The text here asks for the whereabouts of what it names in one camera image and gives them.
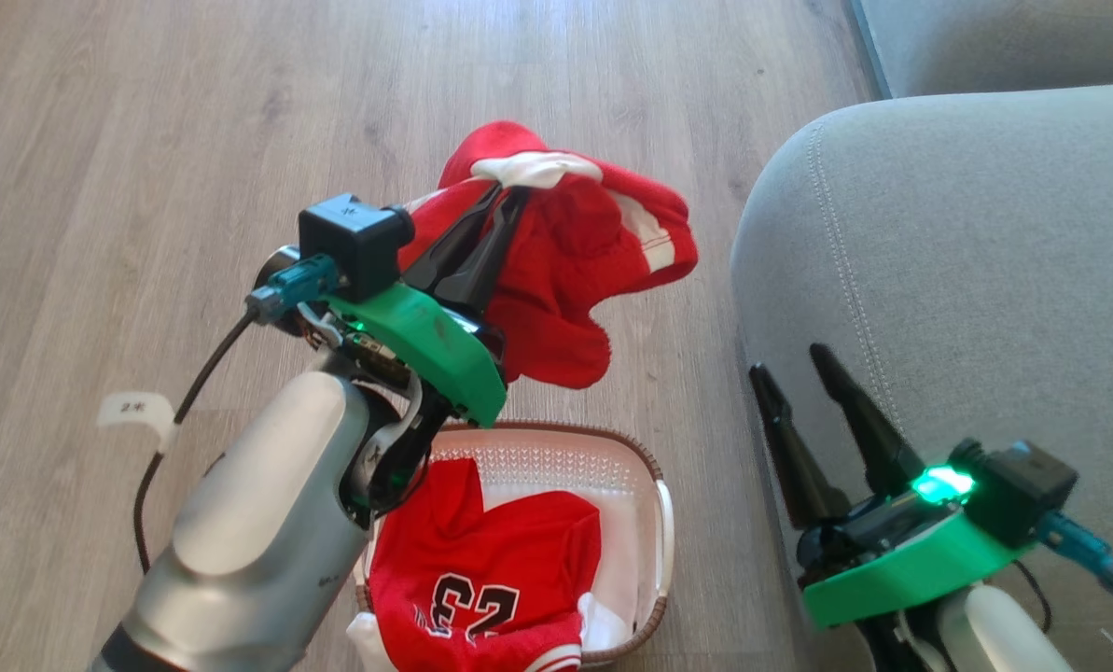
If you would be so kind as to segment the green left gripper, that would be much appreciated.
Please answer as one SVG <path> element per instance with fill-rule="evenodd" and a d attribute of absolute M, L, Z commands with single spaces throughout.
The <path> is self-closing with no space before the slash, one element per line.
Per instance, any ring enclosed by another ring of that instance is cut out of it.
<path fill-rule="evenodd" d="M 531 188 L 493 182 L 402 274 L 408 285 L 397 281 L 367 302 L 326 296 L 329 310 L 344 324 L 388 347 L 459 417 L 480 427 L 495 424 L 508 386 L 487 348 L 439 302 L 453 302 L 471 314 L 487 310 L 531 195 Z"/>

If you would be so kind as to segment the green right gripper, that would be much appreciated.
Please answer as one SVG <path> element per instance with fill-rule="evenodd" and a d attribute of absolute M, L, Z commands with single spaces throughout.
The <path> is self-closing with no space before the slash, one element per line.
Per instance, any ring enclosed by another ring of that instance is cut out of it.
<path fill-rule="evenodd" d="M 926 526 L 912 527 L 902 543 L 888 549 L 881 549 L 884 536 L 877 536 L 870 560 L 804 587 L 804 607 L 814 624 L 831 627 L 920 607 L 991 579 L 1034 549 L 1034 543 L 1011 549 L 971 522 L 963 506 L 977 493 L 977 481 L 951 467 L 925 470 L 910 443 L 827 344 L 809 345 L 809 357 L 829 398 L 843 409 L 871 494 L 897 497 L 884 505 L 892 513 L 940 515 Z M 749 381 L 792 527 L 808 530 L 843 518 L 851 503 L 814 459 L 771 372 L 757 363 Z"/>

